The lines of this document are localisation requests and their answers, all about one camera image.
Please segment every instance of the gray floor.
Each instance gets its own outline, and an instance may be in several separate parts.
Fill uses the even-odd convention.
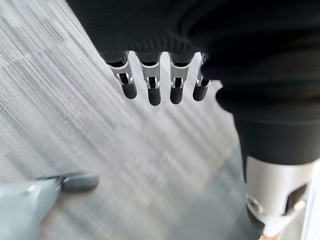
[[[0,1],[0,182],[92,171],[95,192],[62,196],[42,240],[255,240],[245,211],[238,140],[213,83],[170,103],[161,58],[159,106],[136,57],[128,100],[62,0]]]

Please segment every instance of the prosthetic arm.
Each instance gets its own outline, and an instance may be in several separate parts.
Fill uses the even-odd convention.
[[[129,99],[140,79],[133,79],[128,51],[141,62],[153,106],[161,102],[161,53],[170,54],[174,104],[182,100],[194,53],[203,53],[193,98],[201,101],[212,80],[222,82],[216,99],[234,117],[249,218],[261,234],[279,233],[304,207],[320,157],[320,3],[67,2]]]

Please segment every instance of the prosthetic hand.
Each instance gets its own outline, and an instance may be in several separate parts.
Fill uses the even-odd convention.
[[[128,51],[141,62],[153,106],[161,102],[161,53],[170,54],[174,104],[194,53],[204,53],[193,98],[201,101],[211,80],[223,84],[216,99],[233,114],[239,135],[249,218],[261,234],[279,233],[303,208],[320,157],[320,3],[67,2],[129,99],[140,79],[133,78]]]
[[[87,192],[99,179],[90,173],[42,177],[0,186],[0,239],[34,240],[40,222],[54,206],[60,192]]]

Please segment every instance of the gray carpet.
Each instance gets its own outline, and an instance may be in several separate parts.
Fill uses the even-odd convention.
[[[130,53],[138,96],[124,97],[63,0],[0,1],[0,182],[92,171],[95,192],[64,195],[41,240],[255,240],[245,212],[238,139],[214,95],[192,99],[201,57],[182,103],[148,103]]]

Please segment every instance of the metal component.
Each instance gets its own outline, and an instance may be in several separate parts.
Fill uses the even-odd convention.
[[[196,85],[198,87],[205,87],[205,88],[208,88],[211,84],[212,80],[211,79],[206,79],[204,78],[204,76],[202,75],[200,69],[199,69],[199,72],[198,72],[198,75],[196,76]]]
[[[171,59],[170,74],[171,74],[171,88],[179,87],[182,89],[185,85],[189,71],[190,63],[185,66],[176,66]]]
[[[133,76],[131,66],[128,61],[128,54],[125,54],[125,63],[121,66],[117,66],[115,64],[111,65],[108,64],[114,77],[118,79],[120,84],[123,86],[125,84],[132,84],[133,83]]]
[[[146,86],[148,89],[159,88],[159,81],[160,81],[160,62],[158,61],[155,65],[145,65],[142,62],[140,62],[142,73],[143,73],[143,79],[146,82]]]
[[[311,180],[315,164],[282,165],[247,157],[246,205],[264,224],[264,236],[277,235],[305,207],[302,190]]]

